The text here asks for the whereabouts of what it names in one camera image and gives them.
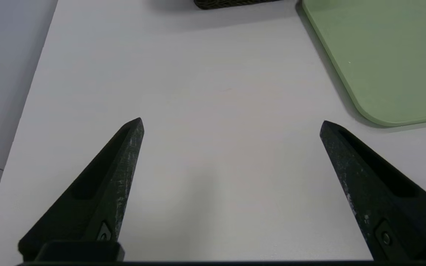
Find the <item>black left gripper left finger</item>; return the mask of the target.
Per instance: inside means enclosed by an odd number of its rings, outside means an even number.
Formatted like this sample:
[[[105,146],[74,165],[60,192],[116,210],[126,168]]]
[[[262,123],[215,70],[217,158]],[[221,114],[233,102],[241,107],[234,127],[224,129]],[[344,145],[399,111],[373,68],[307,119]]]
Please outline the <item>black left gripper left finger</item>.
[[[144,136],[125,123],[18,243],[24,261],[122,261],[118,243]]]

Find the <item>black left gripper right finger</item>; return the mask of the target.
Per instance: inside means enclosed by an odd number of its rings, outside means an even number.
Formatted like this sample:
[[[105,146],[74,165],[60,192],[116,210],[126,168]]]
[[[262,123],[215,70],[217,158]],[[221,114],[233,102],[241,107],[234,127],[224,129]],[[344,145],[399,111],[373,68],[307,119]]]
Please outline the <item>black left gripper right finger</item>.
[[[426,262],[426,191],[346,128],[319,135],[373,259]]]

